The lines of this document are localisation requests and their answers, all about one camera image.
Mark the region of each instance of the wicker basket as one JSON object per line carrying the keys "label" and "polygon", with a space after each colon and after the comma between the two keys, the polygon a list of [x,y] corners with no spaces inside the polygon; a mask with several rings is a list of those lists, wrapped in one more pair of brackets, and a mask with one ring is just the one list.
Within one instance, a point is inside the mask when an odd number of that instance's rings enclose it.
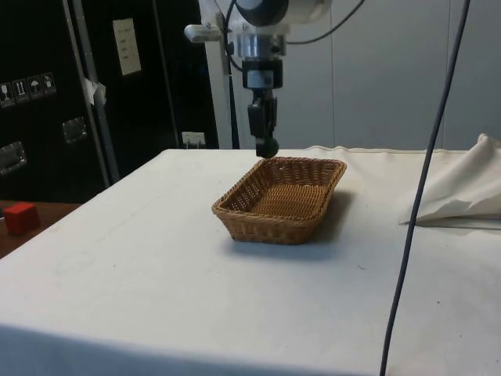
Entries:
{"label": "wicker basket", "polygon": [[233,240],[303,244],[326,213],[341,161],[276,157],[258,162],[212,207]]}

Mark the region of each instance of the metal latch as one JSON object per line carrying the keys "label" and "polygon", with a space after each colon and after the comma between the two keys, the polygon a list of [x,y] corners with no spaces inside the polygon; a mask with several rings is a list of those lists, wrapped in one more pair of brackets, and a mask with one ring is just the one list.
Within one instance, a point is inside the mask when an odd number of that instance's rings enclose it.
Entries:
{"label": "metal latch", "polygon": [[66,143],[76,143],[81,139],[87,138],[85,119],[77,117],[76,119],[64,122],[63,133]]}
{"label": "metal latch", "polygon": [[26,163],[28,160],[22,143],[11,143],[0,149],[0,176],[16,171]]}

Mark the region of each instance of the black cabinet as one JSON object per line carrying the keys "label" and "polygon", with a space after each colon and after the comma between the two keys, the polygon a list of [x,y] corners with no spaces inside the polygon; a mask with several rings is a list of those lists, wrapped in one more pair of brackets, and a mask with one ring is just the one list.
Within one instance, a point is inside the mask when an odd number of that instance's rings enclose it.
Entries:
{"label": "black cabinet", "polygon": [[217,148],[204,47],[183,34],[199,22],[196,0],[3,2],[0,200],[85,202],[182,132]]}
{"label": "black cabinet", "polygon": [[106,186],[100,154],[63,3],[3,2],[0,199],[84,202]]}

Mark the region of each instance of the crumpled white cloth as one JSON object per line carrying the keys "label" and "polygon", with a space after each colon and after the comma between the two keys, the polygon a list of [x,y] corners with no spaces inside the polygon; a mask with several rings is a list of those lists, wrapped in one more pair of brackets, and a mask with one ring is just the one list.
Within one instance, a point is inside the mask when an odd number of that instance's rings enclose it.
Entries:
{"label": "crumpled white cloth", "polygon": [[[415,195],[405,196],[402,224],[409,222]],[[417,224],[501,230],[501,142],[482,134],[454,165],[429,176]]]}

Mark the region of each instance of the table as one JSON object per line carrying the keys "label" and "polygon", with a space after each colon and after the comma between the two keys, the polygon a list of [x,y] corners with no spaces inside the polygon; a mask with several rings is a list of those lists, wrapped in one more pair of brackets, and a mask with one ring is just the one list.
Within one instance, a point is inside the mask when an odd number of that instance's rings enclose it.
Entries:
{"label": "table", "polygon": [[[15,201],[0,201],[0,208],[8,208],[14,205]],[[42,231],[48,229],[61,218],[70,214],[73,210],[80,207],[79,204],[53,204],[38,202],[34,203],[37,206],[38,215],[40,216],[41,227],[25,233],[23,236],[14,237],[7,233],[7,226],[5,221],[0,220],[0,259],[7,256],[10,252],[14,251],[24,243],[36,237]]]}
{"label": "table", "polygon": [[[170,150],[0,261],[9,375],[359,376],[379,371],[422,153],[348,163],[313,242],[233,242],[211,205],[258,160]],[[431,174],[461,157],[437,152]],[[501,374],[501,237],[418,228],[389,374]]]}

